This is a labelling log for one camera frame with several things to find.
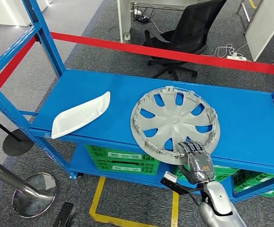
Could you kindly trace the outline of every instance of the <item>black office chair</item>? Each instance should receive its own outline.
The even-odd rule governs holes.
[[[206,42],[209,29],[225,2],[226,0],[211,0],[187,6],[177,25],[176,30],[162,34],[159,34],[156,30],[145,30],[144,34],[146,41],[143,43],[143,46],[201,54],[207,47]],[[186,62],[158,57],[152,58],[152,60],[148,61],[147,65],[158,63],[164,66],[152,78],[158,78],[165,72],[168,72],[169,74],[173,74],[175,80],[179,81],[176,70],[191,72],[192,77],[198,76],[197,71],[180,66]]]

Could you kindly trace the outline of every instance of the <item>chair base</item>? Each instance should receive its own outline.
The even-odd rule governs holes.
[[[146,65],[152,65],[152,63],[157,63],[159,64],[159,62],[158,61],[155,61],[155,60],[149,60]],[[160,71],[158,71],[158,73],[155,74],[154,76],[152,76],[152,78],[158,78],[164,73],[168,72],[168,74],[173,74],[174,79],[175,79],[176,81],[179,81],[178,76],[176,73],[176,70],[181,70],[181,71],[185,71],[185,72],[190,72],[192,73],[192,77],[197,77],[198,76],[198,72],[195,71],[195,70],[190,70],[190,69],[187,69],[185,67],[182,67],[180,66],[180,64],[183,63],[179,63],[179,64],[165,64],[164,67],[162,69],[161,69]]]

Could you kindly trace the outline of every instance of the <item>red barrier tape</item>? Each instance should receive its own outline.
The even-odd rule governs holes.
[[[35,37],[29,40],[26,45],[14,55],[8,65],[6,65],[0,73],[0,88],[6,81],[9,76],[16,69],[16,67],[20,63],[23,58],[36,42]]]
[[[67,41],[72,43],[85,44],[90,46],[103,47],[116,51],[130,52],[143,54],[148,56],[155,56],[160,58],[172,59],[177,61],[186,61],[202,65],[217,66],[222,68],[234,69],[234,70],[245,70],[259,73],[274,74],[274,65],[248,61],[236,61],[224,58],[201,56],[198,54],[183,53],[177,51],[168,51],[163,49],[145,47],[134,44],[122,44],[113,41],[94,39],[89,37],[82,37],[77,35],[67,35],[56,32],[51,32],[53,39]]]

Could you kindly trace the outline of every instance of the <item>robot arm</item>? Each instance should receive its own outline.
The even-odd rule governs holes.
[[[198,209],[202,221],[208,227],[247,227],[222,184],[216,181],[207,183],[201,194],[202,202]]]
[[[177,183],[177,177],[166,172],[161,181],[179,194],[200,191],[202,200],[198,205],[200,216],[208,227],[247,227],[223,188],[214,181],[214,170],[211,156],[205,148],[195,141],[179,143],[185,154],[186,163],[190,170],[179,166],[180,170],[196,189]]]

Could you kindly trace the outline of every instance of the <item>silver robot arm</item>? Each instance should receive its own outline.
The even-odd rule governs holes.
[[[217,181],[206,183],[203,192],[207,195],[198,207],[200,216],[208,227],[247,227],[229,201],[223,186]]]
[[[198,142],[179,143],[186,155],[190,170],[179,166],[191,184],[201,188],[202,201],[198,206],[200,216],[208,227],[247,227],[223,188],[214,181],[214,170],[211,156]]]

